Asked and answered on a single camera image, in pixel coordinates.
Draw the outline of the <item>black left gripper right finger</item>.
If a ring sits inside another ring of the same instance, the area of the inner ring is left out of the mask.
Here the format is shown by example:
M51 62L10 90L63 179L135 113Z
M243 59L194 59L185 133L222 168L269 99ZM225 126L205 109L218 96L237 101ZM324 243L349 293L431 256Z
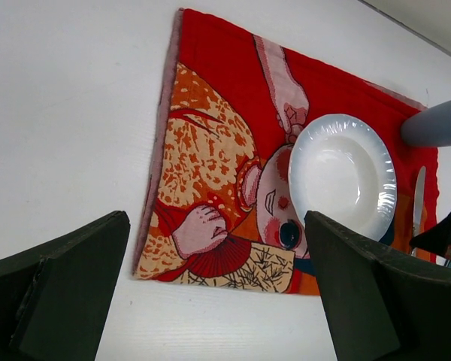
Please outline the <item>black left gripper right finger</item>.
M339 360L451 360L451 268L372 241L318 211L305 216Z

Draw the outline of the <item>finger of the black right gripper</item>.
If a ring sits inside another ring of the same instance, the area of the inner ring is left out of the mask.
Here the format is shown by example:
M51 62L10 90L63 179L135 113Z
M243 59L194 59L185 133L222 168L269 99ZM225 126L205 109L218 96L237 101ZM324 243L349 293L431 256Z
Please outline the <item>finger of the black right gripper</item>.
M410 246L451 261L451 212L428 231L414 236Z

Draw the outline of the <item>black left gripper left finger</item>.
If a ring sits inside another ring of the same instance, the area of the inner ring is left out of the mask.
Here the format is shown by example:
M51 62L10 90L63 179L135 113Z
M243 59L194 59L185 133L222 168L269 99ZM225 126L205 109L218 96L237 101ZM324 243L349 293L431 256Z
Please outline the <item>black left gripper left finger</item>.
M126 212L0 259L0 360L93 360L129 239Z

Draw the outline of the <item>silver table knife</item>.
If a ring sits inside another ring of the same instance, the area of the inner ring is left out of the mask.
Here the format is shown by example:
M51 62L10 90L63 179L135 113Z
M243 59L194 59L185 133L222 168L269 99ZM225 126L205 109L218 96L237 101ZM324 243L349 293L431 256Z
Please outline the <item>silver table knife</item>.
M422 166L416 179L413 200L413 237L416 237L420 233L422 210L424 207L425 173L426 167Z

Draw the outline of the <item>blue cup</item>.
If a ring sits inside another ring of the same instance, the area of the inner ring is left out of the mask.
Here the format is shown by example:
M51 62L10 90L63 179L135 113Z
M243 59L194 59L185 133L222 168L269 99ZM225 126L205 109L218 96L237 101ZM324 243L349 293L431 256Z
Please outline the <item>blue cup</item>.
M401 138L414 147L451 147L451 100L407 119Z

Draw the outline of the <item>white blue-rimmed plate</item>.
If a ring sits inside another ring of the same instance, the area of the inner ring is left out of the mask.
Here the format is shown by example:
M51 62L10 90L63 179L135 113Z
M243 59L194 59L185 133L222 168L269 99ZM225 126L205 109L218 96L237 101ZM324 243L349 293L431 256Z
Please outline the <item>white blue-rimmed plate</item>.
M292 148L288 178L300 221L318 211L375 241L392 225L392 157L373 128L356 117L326 114L308 124Z

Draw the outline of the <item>red patterned cloth placemat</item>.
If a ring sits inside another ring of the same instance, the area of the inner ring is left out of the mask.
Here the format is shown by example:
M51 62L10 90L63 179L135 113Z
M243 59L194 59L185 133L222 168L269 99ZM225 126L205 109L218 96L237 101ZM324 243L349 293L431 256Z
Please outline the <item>red patterned cloth placemat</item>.
M387 245L405 251L416 176L420 227L437 222L438 151L407 146L401 124L423 106L223 19L181 9L165 65L132 274L175 284L317 295L288 188L292 145L326 114L365 121L391 154L398 204Z

